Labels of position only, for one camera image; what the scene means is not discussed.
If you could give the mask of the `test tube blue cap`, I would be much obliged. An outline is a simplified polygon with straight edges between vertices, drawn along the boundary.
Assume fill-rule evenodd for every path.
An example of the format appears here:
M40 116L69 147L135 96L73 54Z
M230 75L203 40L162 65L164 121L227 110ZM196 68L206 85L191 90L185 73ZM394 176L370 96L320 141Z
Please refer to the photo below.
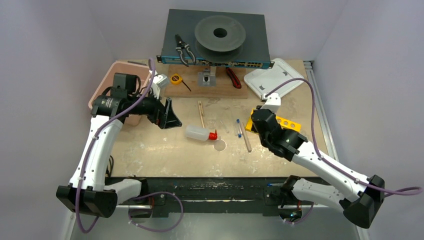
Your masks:
M236 128L236 135L238 138L241 138L243 135L240 123L241 123L240 120L237 118L235 122L235 128Z

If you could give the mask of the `yellow test tube rack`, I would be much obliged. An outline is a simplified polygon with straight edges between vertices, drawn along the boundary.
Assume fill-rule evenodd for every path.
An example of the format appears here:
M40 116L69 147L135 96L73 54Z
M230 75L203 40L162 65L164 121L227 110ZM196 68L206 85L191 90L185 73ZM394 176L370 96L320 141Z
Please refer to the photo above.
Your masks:
M290 130L294 130L296 132L301 131L302 125L300 123L288 120L288 119L280 117L278 115L275 115L275 119L279 123L279 125L284 129L290 129ZM257 130L253 126L253 121L252 121L251 117L248 118L247 123L244 123L244 129L247 132L258 134Z

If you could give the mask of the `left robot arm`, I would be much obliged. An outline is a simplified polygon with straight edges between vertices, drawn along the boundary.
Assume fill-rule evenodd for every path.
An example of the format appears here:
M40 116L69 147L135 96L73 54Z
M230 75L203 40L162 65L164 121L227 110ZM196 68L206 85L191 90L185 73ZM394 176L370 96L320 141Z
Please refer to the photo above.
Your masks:
M58 186L56 197L72 212L109 218L116 206L131 199L146 203L149 191L140 180L125 179L106 185L106 170L125 120L130 115L143 116L160 129L182 126L172 109L172 99L161 102L164 75L151 75L142 86L134 74L116 73L112 85L92 102L90 133L80 162L69 183Z

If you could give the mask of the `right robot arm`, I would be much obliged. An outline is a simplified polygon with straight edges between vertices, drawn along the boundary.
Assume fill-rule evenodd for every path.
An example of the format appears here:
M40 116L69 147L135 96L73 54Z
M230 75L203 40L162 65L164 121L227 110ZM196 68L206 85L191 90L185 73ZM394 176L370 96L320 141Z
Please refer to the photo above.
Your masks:
M304 135L281 127L269 109L254 110L251 120L263 147L310 170L327 183L290 176L280 191L284 202L292 204L300 200L324 205L342 212L352 224L370 228L385 198L384 193L377 190L385 186L381 177L368 177L316 150L314 143Z

